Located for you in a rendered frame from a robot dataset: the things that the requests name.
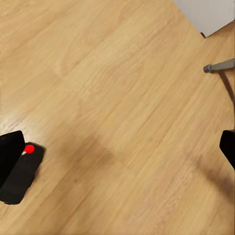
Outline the digital camera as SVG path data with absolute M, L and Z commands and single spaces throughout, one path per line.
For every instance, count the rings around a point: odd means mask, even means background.
M 25 143 L 24 153 L 0 189 L 1 201 L 9 205 L 16 205 L 22 201 L 35 178 L 35 172 L 42 162 L 43 155 L 42 146 L 32 142 Z

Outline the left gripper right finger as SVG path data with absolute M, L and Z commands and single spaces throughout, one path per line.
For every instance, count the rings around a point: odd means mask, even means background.
M 235 170 L 235 131 L 224 130 L 219 147 Z

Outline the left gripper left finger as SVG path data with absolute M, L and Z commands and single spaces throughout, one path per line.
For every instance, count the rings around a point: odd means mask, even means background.
M 0 189 L 24 150 L 25 141 L 22 131 L 0 136 Z

